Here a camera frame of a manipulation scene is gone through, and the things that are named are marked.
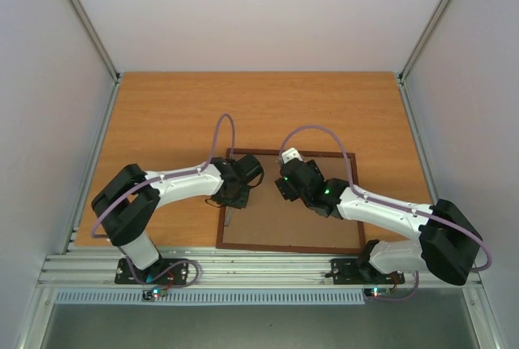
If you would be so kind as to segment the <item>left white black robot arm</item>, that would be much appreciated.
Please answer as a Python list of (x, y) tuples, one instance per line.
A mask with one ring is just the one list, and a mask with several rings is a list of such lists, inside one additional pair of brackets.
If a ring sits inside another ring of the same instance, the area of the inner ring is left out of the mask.
[(146, 228), (157, 209), (198, 196), (217, 206), (244, 209), (251, 190), (263, 178), (264, 169), (251, 154), (238, 160), (213, 157), (209, 162), (168, 172), (144, 171), (130, 164), (93, 198), (91, 207), (97, 222), (92, 236), (102, 226), (112, 245), (130, 258), (135, 274), (144, 282), (155, 282), (164, 264)]

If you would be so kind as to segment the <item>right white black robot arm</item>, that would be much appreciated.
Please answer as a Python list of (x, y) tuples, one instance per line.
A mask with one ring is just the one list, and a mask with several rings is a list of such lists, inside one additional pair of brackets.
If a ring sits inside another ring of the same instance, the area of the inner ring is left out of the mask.
[(300, 200), (321, 217), (372, 224), (404, 236), (372, 240), (357, 259), (367, 281), (398, 270), (428, 271), (454, 286), (465, 285), (482, 237), (449, 200), (421, 205), (372, 194), (343, 179), (326, 179), (315, 161), (281, 160), (276, 185), (284, 199)]

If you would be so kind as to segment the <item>brown wooden picture frame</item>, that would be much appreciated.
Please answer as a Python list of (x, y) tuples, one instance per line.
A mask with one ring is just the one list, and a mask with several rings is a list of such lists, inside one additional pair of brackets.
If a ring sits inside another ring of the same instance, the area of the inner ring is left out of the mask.
[(234, 158), (253, 154), (264, 168), (263, 182), (254, 188), (247, 207), (234, 209), (224, 226), (220, 210), (216, 247), (263, 252), (356, 255), (366, 244), (364, 225), (353, 220), (324, 218), (296, 200), (284, 200), (275, 180), (280, 177), (276, 149), (235, 149)]

